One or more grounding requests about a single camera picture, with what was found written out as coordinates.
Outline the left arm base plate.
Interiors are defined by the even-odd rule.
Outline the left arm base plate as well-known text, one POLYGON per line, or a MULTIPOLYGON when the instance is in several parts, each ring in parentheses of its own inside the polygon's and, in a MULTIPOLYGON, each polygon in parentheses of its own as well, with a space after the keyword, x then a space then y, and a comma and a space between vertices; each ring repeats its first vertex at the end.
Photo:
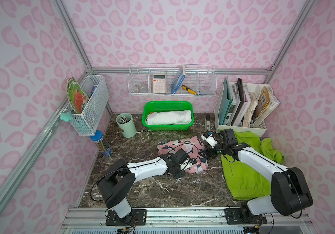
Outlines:
POLYGON ((114 210, 109 210, 106 215, 106 226, 145 226, 146 219, 146 209, 132 210, 124 218, 120 218, 114 210))

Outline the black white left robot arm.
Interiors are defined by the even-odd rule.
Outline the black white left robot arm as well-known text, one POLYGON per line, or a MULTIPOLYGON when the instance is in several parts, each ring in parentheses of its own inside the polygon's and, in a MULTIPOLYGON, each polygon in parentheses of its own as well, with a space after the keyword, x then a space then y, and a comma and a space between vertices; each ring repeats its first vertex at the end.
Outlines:
POLYGON ((140 163, 127 163, 117 160, 96 182, 102 200, 107 208, 116 213, 116 217, 126 222, 134 216, 134 211, 127 200, 133 184, 138 181, 169 174, 177 179, 185 175, 185 170, 196 163, 183 149, 176 153, 169 151, 157 158, 140 163))

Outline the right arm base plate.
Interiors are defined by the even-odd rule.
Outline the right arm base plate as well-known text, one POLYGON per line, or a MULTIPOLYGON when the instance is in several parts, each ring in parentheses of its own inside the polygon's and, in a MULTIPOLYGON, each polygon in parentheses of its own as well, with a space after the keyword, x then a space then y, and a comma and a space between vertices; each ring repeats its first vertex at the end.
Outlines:
POLYGON ((228 225, 264 225, 268 221, 264 214, 252 215, 246 213, 241 208, 226 208, 221 212, 221 216, 224 217, 228 225))

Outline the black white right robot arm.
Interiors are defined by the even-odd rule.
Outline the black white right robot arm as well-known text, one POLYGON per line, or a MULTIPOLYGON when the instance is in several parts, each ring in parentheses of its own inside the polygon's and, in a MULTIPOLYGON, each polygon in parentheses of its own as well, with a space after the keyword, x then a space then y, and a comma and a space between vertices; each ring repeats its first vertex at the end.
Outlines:
POLYGON ((304 173, 297 167, 288 168, 259 154, 246 143, 239 143, 232 129, 221 131, 222 142, 215 140, 212 132, 201 138, 206 143, 205 156, 214 159, 218 155, 230 156, 260 173, 271 183, 271 194, 243 202, 239 212, 248 221, 264 214, 279 213, 284 216, 301 212, 313 205, 304 173))

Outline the pink shark print shorts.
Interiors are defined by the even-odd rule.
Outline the pink shark print shorts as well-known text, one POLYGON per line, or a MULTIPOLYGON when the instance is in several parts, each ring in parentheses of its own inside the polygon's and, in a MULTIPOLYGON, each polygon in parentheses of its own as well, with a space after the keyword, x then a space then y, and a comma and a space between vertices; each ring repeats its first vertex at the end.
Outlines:
POLYGON ((161 142, 157 145, 158 154, 175 154, 179 150, 186 152, 186 159, 180 166, 185 173, 200 174, 208 169, 207 159, 204 157, 204 146, 197 136, 175 141, 161 142))

